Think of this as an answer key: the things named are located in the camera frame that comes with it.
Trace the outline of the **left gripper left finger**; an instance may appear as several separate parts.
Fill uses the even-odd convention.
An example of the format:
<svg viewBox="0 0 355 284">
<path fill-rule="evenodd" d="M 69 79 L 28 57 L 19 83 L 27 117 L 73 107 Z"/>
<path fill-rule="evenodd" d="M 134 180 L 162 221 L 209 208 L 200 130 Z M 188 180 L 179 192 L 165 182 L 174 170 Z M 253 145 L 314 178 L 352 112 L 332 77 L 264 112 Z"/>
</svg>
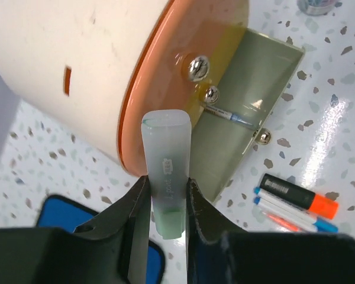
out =
<svg viewBox="0 0 355 284">
<path fill-rule="evenodd" d="M 142 176 L 116 203 L 78 226 L 85 242 L 74 283 L 145 283 L 151 196 Z"/>
</svg>

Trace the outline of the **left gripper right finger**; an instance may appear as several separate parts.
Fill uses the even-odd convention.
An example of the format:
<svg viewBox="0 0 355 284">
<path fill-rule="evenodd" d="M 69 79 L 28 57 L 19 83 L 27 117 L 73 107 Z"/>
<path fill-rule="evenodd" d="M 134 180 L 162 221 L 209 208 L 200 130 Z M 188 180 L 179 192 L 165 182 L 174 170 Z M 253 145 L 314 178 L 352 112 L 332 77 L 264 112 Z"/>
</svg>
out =
<svg viewBox="0 0 355 284">
<path fill-rule="evenodd" d="M 247 231 L 219 212 L 195 179 L 186 184 L 186 257 L 188 283 L 240 283 L 231 236 Z"/>
</svg>

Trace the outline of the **white blue-capped marker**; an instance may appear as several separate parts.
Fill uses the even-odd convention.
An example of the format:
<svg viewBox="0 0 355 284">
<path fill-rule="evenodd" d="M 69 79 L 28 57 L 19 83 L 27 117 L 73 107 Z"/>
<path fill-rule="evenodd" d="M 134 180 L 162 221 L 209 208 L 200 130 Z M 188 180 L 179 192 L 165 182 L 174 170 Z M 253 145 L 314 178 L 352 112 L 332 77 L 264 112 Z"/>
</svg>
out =
<svg viewBox="0 0 355 284">
<path fill-rule="evenodd" d="M 304 219 L 297 217 L 293 213 L 284 210 L 265 199 L 262 199 L 260 197 L 255 197 L 254 203 L 257 206 L 259 206 L 263 211 L 275 215 L 279 218 L 282 218 L 285 221 L 299 227 L 300 229 L 303 229 L 304 231 L 310 233 L 314 233 L 318 231 L 317 227 L 313 223 L 310 223 L 309 221 L 305 221 Z"/>
<path fill-rule="evenodd" d="M 272 195 L 271 193 L 268 193 L 264 189 L 255 188 L 254 193 L 256 194 L 256 197 L 260 197 L 262 199 L 265 199 L 265 200 L 277 205 L 278 207 L 293 213 L 297 217 L 302 218 L 305 221 L 309 221 L 310 223 L 313 223 L 318 229 L 317 232 L 325 232 L 325 233 L 337 233 L 338 232 L 338 227 L 336 227 L 335 225 L 329 223 L 328 221 L 326 221 L 320 217 L 316 217 L 316 216 L 311 215 L 303 210 L 300 210 L 292 205 L 289 205 L 288 203 L 286 203 L 282 199 Z"/>
</svg>

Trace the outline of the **orange thin pen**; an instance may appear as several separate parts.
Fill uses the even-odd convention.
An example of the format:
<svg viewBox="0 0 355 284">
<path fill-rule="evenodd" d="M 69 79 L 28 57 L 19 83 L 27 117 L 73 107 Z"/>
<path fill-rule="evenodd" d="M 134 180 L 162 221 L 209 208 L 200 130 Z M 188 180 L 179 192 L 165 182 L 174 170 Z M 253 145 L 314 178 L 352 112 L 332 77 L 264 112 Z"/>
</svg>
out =
<svg viewBox="0 0 355 284">
<path fill-rule="evenodd" d="M 271 213 L 265 212 L 265 211 L 263 211 L 263 214 L 265 216 L 267 216 L 269 220 L 273 221 L 275 224 L 279 225 L 280 227 L 282 227 L 290 232 L 295 232 L 295 233 L 302 232 L 301 228 L 291 224 L 287 220 L 285 220 L 275 214 L 271 214 Z"/>
</svg>

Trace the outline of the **black orange highlighter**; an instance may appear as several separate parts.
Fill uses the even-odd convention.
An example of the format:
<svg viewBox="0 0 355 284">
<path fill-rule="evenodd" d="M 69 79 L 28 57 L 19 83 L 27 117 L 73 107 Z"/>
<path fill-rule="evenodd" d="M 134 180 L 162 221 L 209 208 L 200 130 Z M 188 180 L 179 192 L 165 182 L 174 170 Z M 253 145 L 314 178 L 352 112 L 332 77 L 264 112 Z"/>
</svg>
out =
<svg viewBox="0 0 355 284">
<path fill-rule="evenodd" d="M 267 173 L 262 177 L 259 188 L 300 209 L 330 220 L 338 212 L 339 204 L 336 201 Z"/>
</svg>

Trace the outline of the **clear green-capped tube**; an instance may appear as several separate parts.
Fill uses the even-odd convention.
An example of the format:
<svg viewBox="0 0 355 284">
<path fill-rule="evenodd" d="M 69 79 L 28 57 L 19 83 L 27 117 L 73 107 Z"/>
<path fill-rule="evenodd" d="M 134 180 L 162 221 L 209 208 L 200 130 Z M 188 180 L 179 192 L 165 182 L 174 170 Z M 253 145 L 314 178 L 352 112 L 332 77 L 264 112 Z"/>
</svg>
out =
<svg viewBox="0 0 355 284">
<path fill-rule="evenodd" d="M 151 111 L 141 123 L 157 232 L 165 240 L 185 231 L 192 124 L 179 109 Z"/>
</svg>

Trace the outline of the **teal-tipped pen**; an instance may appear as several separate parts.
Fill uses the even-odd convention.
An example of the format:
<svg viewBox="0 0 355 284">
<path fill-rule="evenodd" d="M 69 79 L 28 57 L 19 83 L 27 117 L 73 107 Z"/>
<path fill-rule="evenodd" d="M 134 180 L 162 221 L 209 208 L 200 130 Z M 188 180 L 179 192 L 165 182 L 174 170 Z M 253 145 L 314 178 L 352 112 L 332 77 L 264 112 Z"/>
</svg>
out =
<svg viewBox="0 0 355 284">
<path fill-rule="evenodd" d="M 218 117 L 221 117 L 223 119 L 240 124 L 248 129 L 251 129 L 251 130 L 258 129 L 253 123 L 251 123 L 250 121 L 246 120 L 242 116 L 235 114 L 233 112 L 228 112 L 228 111 L 225 111 L 223 109 L 219 109 L 219 108 L 211 106 L 211 105 L 205 105 L 204 110 L 206 110 L 206 112 L 209 112 L 209 113 L 216 115 Z"/>
</svg>

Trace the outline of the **beige round drawer organizer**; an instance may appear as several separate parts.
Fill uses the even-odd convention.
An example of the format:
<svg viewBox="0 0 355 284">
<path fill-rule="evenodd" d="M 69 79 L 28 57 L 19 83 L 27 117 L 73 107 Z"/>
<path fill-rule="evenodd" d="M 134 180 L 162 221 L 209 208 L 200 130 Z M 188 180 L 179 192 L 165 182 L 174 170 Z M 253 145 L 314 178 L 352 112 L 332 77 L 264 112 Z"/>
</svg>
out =
<svg viewBox="0 0 355 284">
<path fill-rule="evenodd" d="M 270 141 L 264 122 L 304 56 L 248 23 L 248 1 L 0 1 L 0 76 L 134 176 L 146 174 L 143 116 L 186 111 L 190 175 L 214 201 Z"/>
</svg>

